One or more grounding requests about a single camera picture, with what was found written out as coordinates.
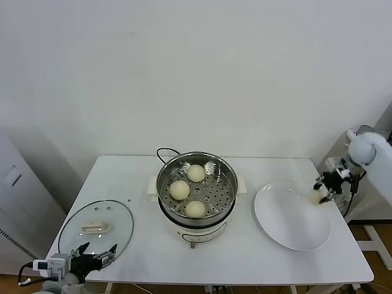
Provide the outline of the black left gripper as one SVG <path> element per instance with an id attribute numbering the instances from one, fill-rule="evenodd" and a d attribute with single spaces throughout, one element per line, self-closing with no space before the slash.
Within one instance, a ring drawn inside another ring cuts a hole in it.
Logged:
<path id="1" fill-rule="evenodd" d="M 90 242 L 84 243 L 78 248 L 72 249 L 70 253 L 70 256 L 73 258 L 71 260 L 70 272 L 76 275 L 78 279 L 85 279 L 90 272 L 100 271 L 108 267 L 116 259 L 117 244 L 100 254 L 84 254 L 89 244 Z"/>

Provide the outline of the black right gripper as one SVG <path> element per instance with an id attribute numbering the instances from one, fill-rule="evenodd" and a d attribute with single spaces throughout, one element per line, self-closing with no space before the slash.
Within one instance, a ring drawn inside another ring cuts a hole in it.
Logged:
<path id="1" fill-rule="evenodd" d="M 325 171 L 319 175 L 316 178 L 316 182 L 313 186 L 314 190 L 319 190 L 319 204 L 332 201 L 334 193 L 342 193 L 343 183 L 344 179 L 336 171 Z M 327 191 L 320 190 L 322 186 L 325 186 Z"/>

